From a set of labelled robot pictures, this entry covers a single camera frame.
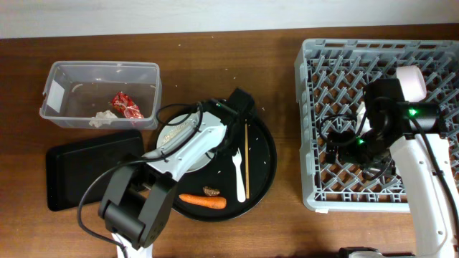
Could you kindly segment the white tissue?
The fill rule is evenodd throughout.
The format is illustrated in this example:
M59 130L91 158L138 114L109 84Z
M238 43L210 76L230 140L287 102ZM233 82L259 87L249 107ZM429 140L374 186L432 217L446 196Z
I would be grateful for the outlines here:
M103 112L97 112L95 117L89 122L89 125L95 128L100 128L103 125L110 125L114 120L118 119L118 116L112 113L110 110Z

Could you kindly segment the round black tray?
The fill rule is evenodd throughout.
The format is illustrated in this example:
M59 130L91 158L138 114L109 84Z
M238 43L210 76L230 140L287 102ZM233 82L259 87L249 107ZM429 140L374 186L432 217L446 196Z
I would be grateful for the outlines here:
M249 166L249 199L237 200L235 166L232 154L208 152L190 167L178 182L177 193L204 196L204 188L219 191L227 200L224 209L210 209L174 199L173 209L194 220L217 222L226 221L247 213L255 207L268 192L275 178L277 153L270 131L264 122L255 116L247 124L247 133L237 137L237 147L248 162L241 163L241 173Z

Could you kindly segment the red snack wrapper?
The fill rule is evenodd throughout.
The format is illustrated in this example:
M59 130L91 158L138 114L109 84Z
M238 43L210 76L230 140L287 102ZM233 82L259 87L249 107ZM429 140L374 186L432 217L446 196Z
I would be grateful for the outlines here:
M118 92L110 104L128 119L144 119L137 104L125 93Z

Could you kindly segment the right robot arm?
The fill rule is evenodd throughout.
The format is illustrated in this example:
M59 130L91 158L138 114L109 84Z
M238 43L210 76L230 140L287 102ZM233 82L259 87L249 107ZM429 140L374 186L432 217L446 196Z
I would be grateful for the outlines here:
M378 79L364 89L356 132L322 134L326 161L346 161L402 178L416 234L416 257L458 256L458 190L440 107L424 102L424 81Z

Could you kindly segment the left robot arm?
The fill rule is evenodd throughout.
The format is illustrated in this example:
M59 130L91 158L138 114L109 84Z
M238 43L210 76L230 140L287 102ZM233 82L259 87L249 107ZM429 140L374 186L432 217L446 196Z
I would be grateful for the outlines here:
M98 214L119 257L152 253L169 220L179 180L204 154L233 153L244 122L254 113L254 99L241 89L227 100L198 103L167 143L106 173L110 181Z

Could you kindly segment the grey plate with food scraps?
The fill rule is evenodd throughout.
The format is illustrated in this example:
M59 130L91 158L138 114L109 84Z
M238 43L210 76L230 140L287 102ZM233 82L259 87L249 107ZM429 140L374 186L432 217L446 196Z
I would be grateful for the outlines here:
M179 133L185 129L192 129L192 127L197 124L199 119L197 111L194 111L184 122L180 123L180 121L182 121L187 115L187 111L183 114L175 115L170 119L169 123L176 123L176 125L165 125L162 127L156 140L157 148L163 147ZM210 151L206 152L188 169L188 172L191 173L202 169L210 161L212 161L215 156L216 155Z

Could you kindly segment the pink bowl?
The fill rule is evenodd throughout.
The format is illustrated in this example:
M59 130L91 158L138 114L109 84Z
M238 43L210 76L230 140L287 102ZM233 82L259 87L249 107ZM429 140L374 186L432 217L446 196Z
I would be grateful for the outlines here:
M419 102L426 98L427 88L419 67L398 67L396 78L401 84L402 93L407 102Z

